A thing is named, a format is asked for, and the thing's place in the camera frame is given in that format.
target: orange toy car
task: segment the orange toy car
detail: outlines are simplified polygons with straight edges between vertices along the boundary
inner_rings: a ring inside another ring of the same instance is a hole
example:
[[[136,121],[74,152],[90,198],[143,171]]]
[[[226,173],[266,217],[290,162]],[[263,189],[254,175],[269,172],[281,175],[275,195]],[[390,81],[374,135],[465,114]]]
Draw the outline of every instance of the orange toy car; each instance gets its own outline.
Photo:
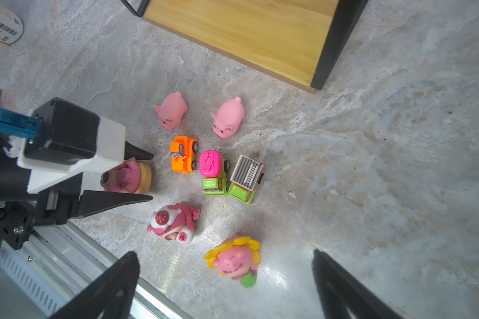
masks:
[[[199,150],[197,139],[176,136],[171,143],[172,170],[181,174],[192,173],[197,167],[195,153]]]

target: wooden board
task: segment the wooden board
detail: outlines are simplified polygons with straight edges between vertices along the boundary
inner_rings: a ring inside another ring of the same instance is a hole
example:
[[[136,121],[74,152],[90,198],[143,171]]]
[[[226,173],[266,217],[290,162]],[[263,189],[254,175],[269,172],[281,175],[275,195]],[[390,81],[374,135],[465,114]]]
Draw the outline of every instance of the wooden board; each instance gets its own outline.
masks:
[[[151,0],[143,18],[309,92],[338,0]]]

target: toy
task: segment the toy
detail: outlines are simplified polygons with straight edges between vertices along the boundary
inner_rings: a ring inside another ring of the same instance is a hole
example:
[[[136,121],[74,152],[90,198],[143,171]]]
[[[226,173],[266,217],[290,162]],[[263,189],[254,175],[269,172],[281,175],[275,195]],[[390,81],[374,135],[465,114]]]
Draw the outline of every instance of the toy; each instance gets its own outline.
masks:
[[[227,173],[230,169],[228,160],[216,150],[207,150],[199,158],[199,171],[205,177],[202,189],[208,196],[227,196]]]
[[[183,114],[188,111],[188,106],[186,106],[181,93],[177,91],[169,94],[161,106],[154,105],[154,109],[158,113],[160,125],[170,131],[181,124],[181,119]]]
[[[257,265],[261,262],[261,244],[248,236],[233,235],[208,252],[204,259],[208,267],[218,268],[220,275],[240,280],[245,288],[255,284]]]
[[[234,135],[238,131],[238,126],[243,117],[245,110],[241,104],[241,99],[237,96],[234,99],[225,101],[217,113],[211,113],[213,117],[213,132],[221,139],[226,139]]]
[[[255,195],[255,188],[264,176],[266,165],[240,155],[231,176],[229,194],[243,203],[250,205]]]
[[[189,244],[193,239],[194,220],[201,214],[199,208],[187,204],[168,205],[153,213],[147,231],[152,231],[166,240],[177,240]]]
[[[115,193],[147,194],[151,187],[151,168],[134,157],[101,175],[101,186]]]
[[[197,167],[194,160],[198,150],[197,139],[185,136],[174,137],[174,142],[171,143],[172,170],[181,174],[192,173]]]

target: pink figurine with yellow flower hat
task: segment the pink figurine with yellow flower hat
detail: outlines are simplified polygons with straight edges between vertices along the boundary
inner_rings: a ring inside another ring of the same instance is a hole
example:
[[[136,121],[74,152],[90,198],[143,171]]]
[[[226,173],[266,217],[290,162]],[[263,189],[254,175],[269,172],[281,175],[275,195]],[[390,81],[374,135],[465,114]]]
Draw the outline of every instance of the pink figurine with yellow flower hat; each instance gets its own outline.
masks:
[[[218,268],[220,275],[240,281],[245,288],[253,287],[257,265],[261,262],[261,244],[248,236],[233,235],[208,252],[204,259],[208,267]]]

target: pink and white figurine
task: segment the pink and white figurine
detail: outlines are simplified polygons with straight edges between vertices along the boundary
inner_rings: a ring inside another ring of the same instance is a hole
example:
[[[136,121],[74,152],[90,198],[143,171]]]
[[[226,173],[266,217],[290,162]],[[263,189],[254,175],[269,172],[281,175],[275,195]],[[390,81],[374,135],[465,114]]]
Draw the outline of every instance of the pink and white figurine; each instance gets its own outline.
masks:
[[[204,259],[211,269],[218,268],[223,277],[237,280],[245,288],[253,287],[257,265],[261,262],[261,244],[248,236],[233,235],[208,252]]]
[[[177,240],[189,244],[195,229],[193,221],[199,219],[200,212],[199,208],[187,204],[177,203],[165,206],[153,213],[147,231],[152,231],[166,240]]]
[[[181,119],[183,114],[188,111],[188,106],[186,106],[181,93],[177,91],[169,94],[161,106],[154,105],[154,109],[158,113],[160,125],[170,131],[181,124]]]
[[[217,113],[211,113],[213,117],[213,132],[221,139],[226,139],[238,131],[241,121],[245,117],[245,110],[241,99],[237,96],[234,99],[225,101]]]

